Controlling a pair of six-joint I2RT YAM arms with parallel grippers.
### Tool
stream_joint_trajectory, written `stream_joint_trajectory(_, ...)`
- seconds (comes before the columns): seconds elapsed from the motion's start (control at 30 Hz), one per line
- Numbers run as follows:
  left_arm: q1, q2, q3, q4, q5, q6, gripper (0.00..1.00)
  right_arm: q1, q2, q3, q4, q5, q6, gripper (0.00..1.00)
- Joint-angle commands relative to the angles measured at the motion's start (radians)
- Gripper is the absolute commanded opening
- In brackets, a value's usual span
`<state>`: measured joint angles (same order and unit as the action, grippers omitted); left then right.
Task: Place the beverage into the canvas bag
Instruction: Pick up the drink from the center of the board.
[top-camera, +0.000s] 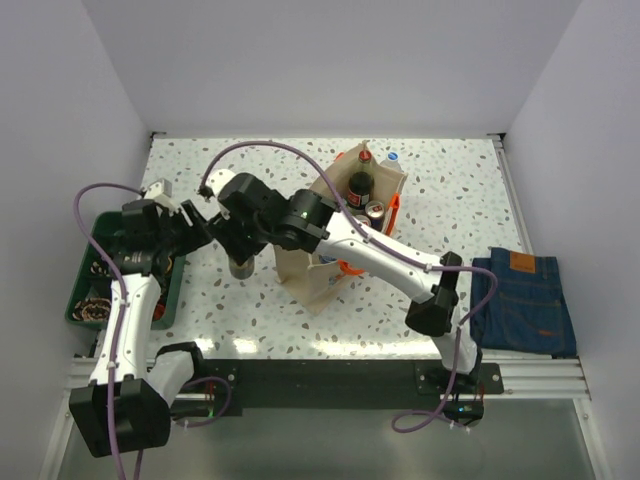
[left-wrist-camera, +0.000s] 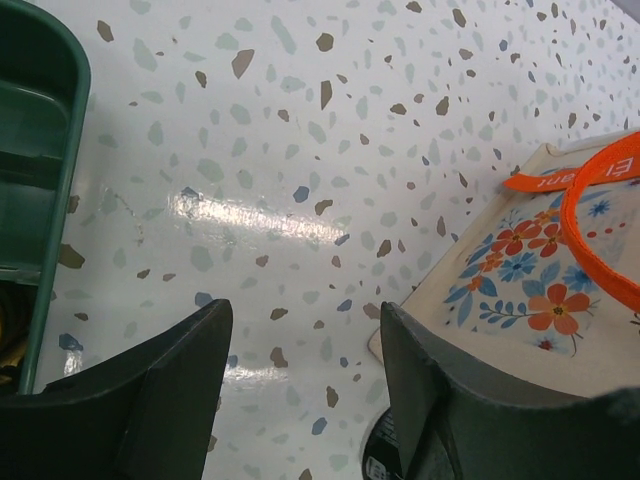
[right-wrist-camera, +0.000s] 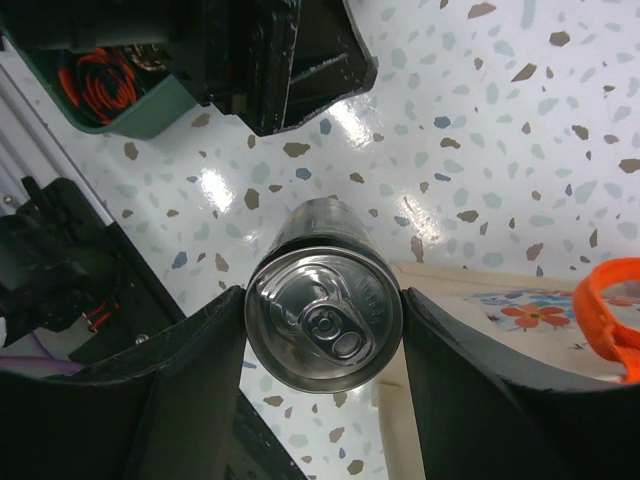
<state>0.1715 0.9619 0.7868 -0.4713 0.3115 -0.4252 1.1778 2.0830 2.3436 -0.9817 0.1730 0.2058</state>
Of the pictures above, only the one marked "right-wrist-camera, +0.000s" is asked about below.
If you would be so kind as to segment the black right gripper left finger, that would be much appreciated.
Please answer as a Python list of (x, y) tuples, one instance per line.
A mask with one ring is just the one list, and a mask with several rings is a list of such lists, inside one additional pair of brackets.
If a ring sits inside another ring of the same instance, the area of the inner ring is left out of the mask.
[(1, 375), (5, 479), (221, 479), (239, 390), (244, 293), (71, 376)]

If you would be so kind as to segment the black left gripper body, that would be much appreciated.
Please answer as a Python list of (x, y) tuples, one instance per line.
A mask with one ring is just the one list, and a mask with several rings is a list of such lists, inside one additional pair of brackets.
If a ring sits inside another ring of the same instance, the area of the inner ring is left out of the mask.
[(4, 1), (1, 31), (24, 50), (153, 45), (200, 105), (240, 115), (250, 32), (279, 12), (277, 1)]

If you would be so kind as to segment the black gold drink can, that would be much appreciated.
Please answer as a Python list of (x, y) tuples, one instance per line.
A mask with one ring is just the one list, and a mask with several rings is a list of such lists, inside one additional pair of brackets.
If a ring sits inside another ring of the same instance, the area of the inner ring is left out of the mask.
[(253, 352), (285, 385), (339, 393), (379, 374), (403, 331), (400, 286), (346, 203), (316, 198), (287, 217), (247, 285)]

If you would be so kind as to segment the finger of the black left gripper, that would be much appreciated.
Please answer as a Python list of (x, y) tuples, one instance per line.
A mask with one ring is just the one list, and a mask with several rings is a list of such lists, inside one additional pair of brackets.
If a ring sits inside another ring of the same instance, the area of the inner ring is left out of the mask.
[(234, 114), (256, 135), (372, 89), (377, 60), (346, 1), (241, 1), (235, 13)]

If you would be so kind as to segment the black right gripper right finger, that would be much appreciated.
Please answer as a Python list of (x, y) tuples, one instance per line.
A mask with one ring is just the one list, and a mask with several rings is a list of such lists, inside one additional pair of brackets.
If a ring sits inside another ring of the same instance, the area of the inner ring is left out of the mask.
[(639, 387), (570, 373), (402, 293), (429, 479), (636, 479)]

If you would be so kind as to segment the beige canvas bag orange handles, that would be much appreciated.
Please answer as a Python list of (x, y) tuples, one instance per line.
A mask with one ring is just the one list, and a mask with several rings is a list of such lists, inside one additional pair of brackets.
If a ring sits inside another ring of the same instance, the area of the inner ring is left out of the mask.
[[(581, 281), (455, 270), (399, 262), (415, 288), (462, 323), (550, 366), (639, 387), (639, 264), (597, 266)], [(404, 341), (377, 381), (388, 474), (429, 479), (422, 462)]]

